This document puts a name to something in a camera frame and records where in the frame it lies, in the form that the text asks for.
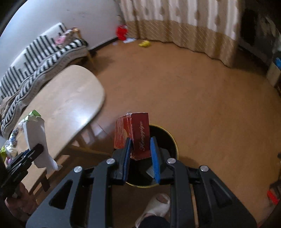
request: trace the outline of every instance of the foot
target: foot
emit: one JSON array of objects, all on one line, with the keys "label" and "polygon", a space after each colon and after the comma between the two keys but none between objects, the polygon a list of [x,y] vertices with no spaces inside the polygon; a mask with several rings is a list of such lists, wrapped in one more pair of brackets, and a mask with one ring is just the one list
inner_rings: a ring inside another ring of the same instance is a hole
[{"label": "foot", "polygon": [[146,217],[149,216],[164,217],[170,208],[170,204],[171,204],[171,200],[167,194],[160,193],[152,197],[146,209],[144,210],[143,214],[136,220],[135,222],[136,228],[138,228],[139,224]]}]

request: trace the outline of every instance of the red box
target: red box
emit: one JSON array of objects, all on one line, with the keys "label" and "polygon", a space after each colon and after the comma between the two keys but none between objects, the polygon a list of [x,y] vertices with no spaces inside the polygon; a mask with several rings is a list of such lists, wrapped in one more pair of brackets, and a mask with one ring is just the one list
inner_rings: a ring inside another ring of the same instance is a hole
[{"label": "red box", "polygon": [[127,113],[116,120],[114,148],[124,148],[127,137],[133,141],[132,159],[151,157],[148,113]]}]

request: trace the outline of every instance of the red toy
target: red toy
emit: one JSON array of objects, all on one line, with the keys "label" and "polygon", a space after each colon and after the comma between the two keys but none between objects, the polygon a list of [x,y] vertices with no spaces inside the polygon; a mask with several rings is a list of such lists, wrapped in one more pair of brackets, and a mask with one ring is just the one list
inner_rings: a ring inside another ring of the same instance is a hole
[{"label": "red toy", "polygon": [[126,25],[121,25],[118,26],[116,29],[116,35],[118,37],[119,40],[126,40],[126,34],[128,32],[128,30],[126,29]]}]

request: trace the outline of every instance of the person's hand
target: person's hand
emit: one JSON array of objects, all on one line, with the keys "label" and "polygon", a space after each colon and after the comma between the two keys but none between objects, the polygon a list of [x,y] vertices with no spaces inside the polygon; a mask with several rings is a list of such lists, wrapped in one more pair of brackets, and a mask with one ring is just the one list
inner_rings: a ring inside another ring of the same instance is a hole
[{"label": "person's hand", "polygon": [[32,214],[38,206],[34,195],[28,194],[28,191],[23,183],[19,184],[19,191],[22,193],[20,199],[10,197],[5,200],[7,208],[9,208],[12,215],[18,219],[22,216],[21,210],[25,213]]}]

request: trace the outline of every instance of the slipper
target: slipper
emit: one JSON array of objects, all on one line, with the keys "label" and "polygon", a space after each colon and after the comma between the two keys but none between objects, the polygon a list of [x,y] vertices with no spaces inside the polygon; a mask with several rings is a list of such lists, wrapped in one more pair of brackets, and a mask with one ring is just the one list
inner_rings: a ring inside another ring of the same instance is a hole
[{"label": "slipper", "polygon": [[[158,195],[162,195],[168,202],[166,204],[159,202],[157,200]],[[153,196],[152,199],[149,201],[148,205],[146,206],[146,209],[144,210],[143,214],[136,220],[135,227],[139,228],[140,223],[143,221],[144,216],[147,213],[154,214],[159,217],[164,217],[167,214],[170,205],[171,205],[171,199],[167,194],[159,193]]]}]

